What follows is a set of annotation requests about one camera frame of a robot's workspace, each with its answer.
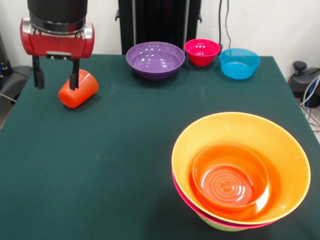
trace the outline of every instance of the purple bowl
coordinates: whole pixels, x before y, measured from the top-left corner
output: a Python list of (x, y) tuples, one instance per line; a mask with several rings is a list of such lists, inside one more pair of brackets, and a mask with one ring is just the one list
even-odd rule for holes
[(130, 48), (126, 61), (144, 79), (161, 81), (178, 71), (185, 61), (185, 53), (173, 44), (149, 41)]

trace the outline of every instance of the black robot arm cylinder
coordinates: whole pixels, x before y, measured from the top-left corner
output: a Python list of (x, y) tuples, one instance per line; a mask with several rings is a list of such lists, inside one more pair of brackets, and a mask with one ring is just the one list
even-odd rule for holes
[(43, 32), (69, 35), (86, 23), (88, 0), (27, 0), (32, 25)]

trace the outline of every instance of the stacked bowls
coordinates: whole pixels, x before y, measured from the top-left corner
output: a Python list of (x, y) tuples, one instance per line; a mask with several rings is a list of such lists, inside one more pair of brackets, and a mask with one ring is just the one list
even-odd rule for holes
[(311, 173), (286, 130), (242, 112), (203, 117), (178, 137), (172, 177), (183, 201), (210, 226), (235, 232), (270, 225), (306, 197)]

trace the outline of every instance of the green bowl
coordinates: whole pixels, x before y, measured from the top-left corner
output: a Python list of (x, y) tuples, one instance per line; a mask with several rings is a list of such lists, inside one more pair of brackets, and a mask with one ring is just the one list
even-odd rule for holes
[(227, 226), (221, 226), (219, 224), (216, 224), (212, 221), (209, 221), (207, 219), (205, 219), (204, 217), (198, 215), (206, 224), (210, 225), (211, 227), (221, 230), (221, 231), (225, 231), (225, 232), (240, 232), (246, 229), (239, 229), (239, 228), (233, 228), (233, 227), (227, 227)]

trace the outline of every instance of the white wall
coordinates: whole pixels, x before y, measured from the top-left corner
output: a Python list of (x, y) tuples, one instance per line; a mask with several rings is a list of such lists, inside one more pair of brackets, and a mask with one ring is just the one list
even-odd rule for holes
[[(223, 0), (223, 25), (226, 2)], [(202, 0), (198, 38), (219, 40), (218, 8), (218, 0)], [(29, 14), (27, 0), (0, 0), (0, 9), (0, 33), (11, 64), (30, 65), (31, 58), (23, 50), (19, 33), (21, 17)], [(88, 1), (87, 20), (96, 30), (94, 53), (121, 54), (117, 9), (118, 0)], [(319, 26), (319, 0), (230, 0), (228, 30), (232, 47), (274, 56), (286, 78), (292, 74), (295, 60), (306, 61), (310, 67), (320, 66)], [(227, 46), (224, 29), (222, 33), (222, 43)]]
[[(274, 56), (288, 80), (292, 63), (305, 61), (320, 66), (319, 0), (229, 0), (228, 31), (231, 47), (250, 49), (261, 56)], [(227, 0), (223, 0), (225, 26)], [(219, 41), (218, 0), (202, 0), (202, 23), (197, 37)], [(229, 44), (222, 32), (224, 47)]]

